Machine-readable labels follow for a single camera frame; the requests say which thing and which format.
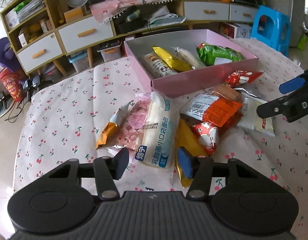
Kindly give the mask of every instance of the plastic storage bin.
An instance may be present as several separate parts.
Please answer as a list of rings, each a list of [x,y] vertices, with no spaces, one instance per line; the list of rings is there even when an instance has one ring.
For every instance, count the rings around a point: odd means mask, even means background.
[[[100,46],[97,52],[102,54],[104,62],[115,60],[121,57],[121,41],[115,42],[113,44],[104,44]]]
[[[83,52],[75,57],[68,57],[68,60],[70,63],[73,64],[76,72],[81,72],[82,70],[88,68],[89,62],[88,62],[88,57],[87,57],[87,52]]]

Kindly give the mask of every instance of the storage box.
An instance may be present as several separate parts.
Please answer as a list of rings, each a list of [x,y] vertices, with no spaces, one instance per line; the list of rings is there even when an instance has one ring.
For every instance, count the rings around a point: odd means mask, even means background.
[[[102,57],[104,59],[104,62],[108,62],[111,60],[115,60],[121,57],[121,41],[118,41],[118,45],[107,45],[105,47],[100,46],[100,48],[97,50],[97,52],[100,52],[102,54]]]
[[[220,33],[227,35],[232,39],[236,38],[250,38],[250,33],[252,31],[252,27],[247,24],[241,23],[220,23],[219,29]]]
[[[153,45],[161,46],[170,53],[173,53],[172,47],[181,47],[196,55],[196,46],[201,43],[232,48],[240,52],[246,59],[156,79],[138,61],[139,57],[153,51]],[[130,64],[137,73],[145,92],[155,89],[171,98],[220,84],[237,70],[253,72],[256,70],[258,62],[258,58],[249,51],[211,30],[188,30],[141,37],[125,41],[125,49],[131,59]]]
[[[8,12],[5,15],[5,20],[7,23],[7,26],[9,28],[9,30],[12,30],[14,27],[16,27],[17,25],[19,25],[19,21],[17,18],[17,14],[15,11],[11,10],[10,12]]]

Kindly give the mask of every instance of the pink cloth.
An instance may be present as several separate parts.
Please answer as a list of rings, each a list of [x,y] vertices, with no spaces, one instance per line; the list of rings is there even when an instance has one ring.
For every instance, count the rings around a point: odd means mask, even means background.
[[[166,0],[144,0],[145,3],[162,2]],[[105,20],[121,13],[132,5],[142,5],[143,0],[106,0],[90,5],[91,12],[97,22]]]

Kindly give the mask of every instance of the bed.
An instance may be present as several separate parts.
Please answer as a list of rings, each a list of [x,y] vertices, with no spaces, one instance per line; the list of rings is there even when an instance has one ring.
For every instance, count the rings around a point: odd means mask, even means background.
[[[259,57],[258,68],[265,73],[252,85],[264,100],[280,97],[279,84],[303,72],[288,58],[257,40],[233,41]],[[129,102],[133,105],[135,92],[143,92],[132,68],[133,61],[126,57],[104,63],[35,95],[18,145],[14,191],[67,159],[78,158],[84,163],[108,155],[106,148],[95,150],[102,128],[118,107]],[[197,93],[175,100],[184,105]],[[226,162],[238,158],[291,192],[299,204],[292,233],[298,239],[308,239],[308,116],[287,123],[279,115],[273,124],[275,137],[232,128],[222,137],[213,159]],[[137,163],[128,165],[116,184],[121,194],[125,190],[153,189],[187,192],[176,170],[158,172]],[[92,179],[83,180],[82,185],[96,193]],[[223,178],[215,178],[211,194],[224,186]]]

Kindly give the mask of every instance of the white snack package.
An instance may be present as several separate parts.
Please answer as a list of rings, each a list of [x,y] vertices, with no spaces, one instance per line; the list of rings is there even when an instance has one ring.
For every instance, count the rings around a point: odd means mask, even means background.
[[[151,94],[144,135],[135,159],[155,167],[169,169],[174,163],[174,145],[179,112],[170,99],[158,92]]]
[[[170,68],[156,53],[152,52],[140,58],[144,67],[155,77],[167,77],[178,72]]]
[[[259,105],[266,103],[259,98],[254,98],[245,93],[242,93],[241,96],[244,98],[242,114],[243,117],[238,122],[237,126],[241,128],[248,128],[251,130],[256,130],[262,133],[265,133],[269,136],[275,136],[273,128],[273,120],[271,117],[262,119],[258,116],[256,109]]]
[[[182,49],[180,47],[173,49],[175,49],[175,56],[178,57],[180,60],[183,60],[184,62],[190,64],[192,69],[199,69],[206,67],[205,64],[198,57],[195,57],[188,50]]]

